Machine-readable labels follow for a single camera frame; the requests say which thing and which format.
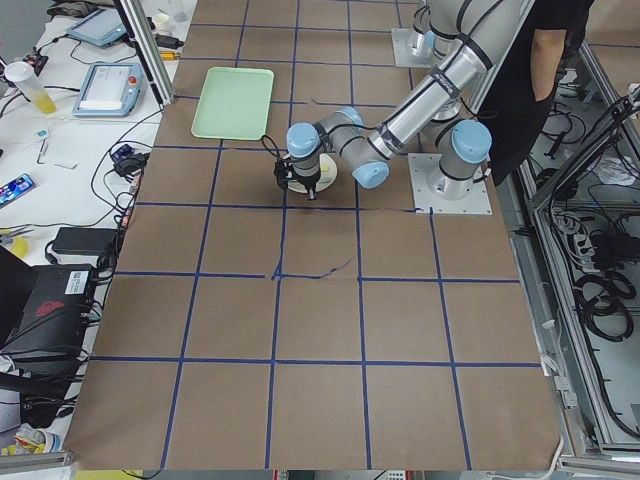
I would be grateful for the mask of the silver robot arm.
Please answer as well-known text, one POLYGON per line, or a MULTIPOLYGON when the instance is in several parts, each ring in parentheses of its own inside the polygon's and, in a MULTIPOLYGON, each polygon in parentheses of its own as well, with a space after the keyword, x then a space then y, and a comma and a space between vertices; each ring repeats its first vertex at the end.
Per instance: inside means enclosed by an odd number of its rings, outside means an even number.
POLYGON ((315 123, 296 123, 286 135, 286 157, 275 152, 274 176, 281 189, 291 182, 317 197, 320 156, 336 153, 365 188, 381 185, 389 162, 409 140, 426 132, 441 158, 428 174, 431 189, 446 199, 466 195, 486 161, 492 136, 481 122, 460 117, 461 93, 469 82, 499 64, 522 18, 519 1, 424 1, 414 14, 406 52, 430 62, 425 78, 375 127, 345 107, 315 123))

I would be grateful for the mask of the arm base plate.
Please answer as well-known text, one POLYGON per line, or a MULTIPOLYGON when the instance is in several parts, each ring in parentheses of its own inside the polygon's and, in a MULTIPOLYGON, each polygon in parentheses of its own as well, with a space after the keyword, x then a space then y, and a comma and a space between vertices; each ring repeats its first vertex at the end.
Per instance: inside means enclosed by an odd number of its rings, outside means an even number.
POLYGON ((491 215, 482 168, 466 180, 453 180, 440 169, 441 154, 408 156, 414 210, 422 214, 491 215))
POLYGON ((434 49, 436 35, 431 30, 422 34, 395 28, 391 30, 391 39, 396 67, 432 68, 441 63, 434 49))

